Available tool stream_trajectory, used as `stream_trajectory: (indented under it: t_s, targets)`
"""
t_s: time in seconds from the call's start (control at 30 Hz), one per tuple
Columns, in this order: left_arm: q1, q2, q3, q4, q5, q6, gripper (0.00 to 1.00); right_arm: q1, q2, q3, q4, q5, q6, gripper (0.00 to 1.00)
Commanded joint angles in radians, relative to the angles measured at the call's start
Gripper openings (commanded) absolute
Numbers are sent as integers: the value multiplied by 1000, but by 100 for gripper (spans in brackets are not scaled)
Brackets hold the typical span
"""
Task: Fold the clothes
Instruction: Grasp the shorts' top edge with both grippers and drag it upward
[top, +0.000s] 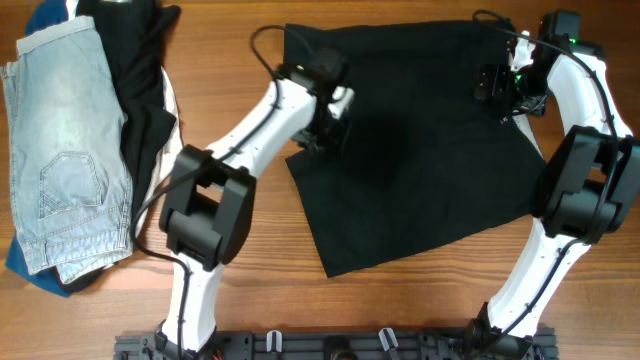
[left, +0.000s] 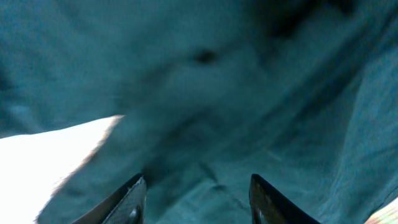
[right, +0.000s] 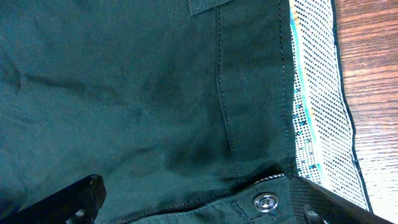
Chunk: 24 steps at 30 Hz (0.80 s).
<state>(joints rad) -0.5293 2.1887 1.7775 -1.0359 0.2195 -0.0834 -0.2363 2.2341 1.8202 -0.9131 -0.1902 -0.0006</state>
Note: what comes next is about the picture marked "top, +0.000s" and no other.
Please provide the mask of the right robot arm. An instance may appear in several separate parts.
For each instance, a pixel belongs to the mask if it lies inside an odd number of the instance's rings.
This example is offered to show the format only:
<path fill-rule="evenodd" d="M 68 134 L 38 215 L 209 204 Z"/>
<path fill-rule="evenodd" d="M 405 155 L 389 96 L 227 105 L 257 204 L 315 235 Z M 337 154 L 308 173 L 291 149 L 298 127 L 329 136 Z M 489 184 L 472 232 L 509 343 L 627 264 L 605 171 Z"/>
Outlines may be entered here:
<path fill-rule="evenodd" d="M 513 120 L 554 97 L 565 137 L 532 193 L 533 226 L 503 287 L 460 340 L 463 359 L 543 358 L 540 316 L 570 268 L 615 232 L 639 194 L 639 141 L 620 118 L 602 48 L 579 39 L 581 17 L 545 14 L 538 35 L 514 33 L 506 65 L 486 65 L 476 99 Z"/>

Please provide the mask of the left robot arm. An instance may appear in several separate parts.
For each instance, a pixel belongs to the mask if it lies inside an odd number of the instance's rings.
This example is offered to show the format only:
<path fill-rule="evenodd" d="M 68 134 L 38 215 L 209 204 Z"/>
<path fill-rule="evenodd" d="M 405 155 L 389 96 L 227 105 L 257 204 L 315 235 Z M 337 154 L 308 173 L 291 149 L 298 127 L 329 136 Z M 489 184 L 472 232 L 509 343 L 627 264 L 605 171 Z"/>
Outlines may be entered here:
<path fill-rule="evenodd" d="M 159 222 L 175 265 L 153 358 L 213 358 L 215 303 L 224 269 L 249 235 L 257 180 L 290 141 L 320 153 L 341 147 L 348 129 L 343 115 L 354 98 L 344 83 L 347 71 L 346 58 L 327 48 L 308 64 L 283 63 L 233 130 L 205 149 L 181 150 Z"/>

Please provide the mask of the black shorts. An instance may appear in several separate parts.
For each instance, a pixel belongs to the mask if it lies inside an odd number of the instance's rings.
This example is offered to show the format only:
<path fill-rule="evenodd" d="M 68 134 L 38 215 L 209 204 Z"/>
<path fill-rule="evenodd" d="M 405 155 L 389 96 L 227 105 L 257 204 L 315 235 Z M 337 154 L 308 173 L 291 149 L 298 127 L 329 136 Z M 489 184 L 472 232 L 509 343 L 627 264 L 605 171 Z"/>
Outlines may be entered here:
<path fill-rule="evenodd" d="M 355 97 L 336 154 L 287 159 L 330 277 L 428 251 L 530 211 L 542 156 L 473 97 L 504 64 L 510 27 L 441 21 L 320 30 L 291 24 L 284 60 L 310 48 L 348 60 Z"/>

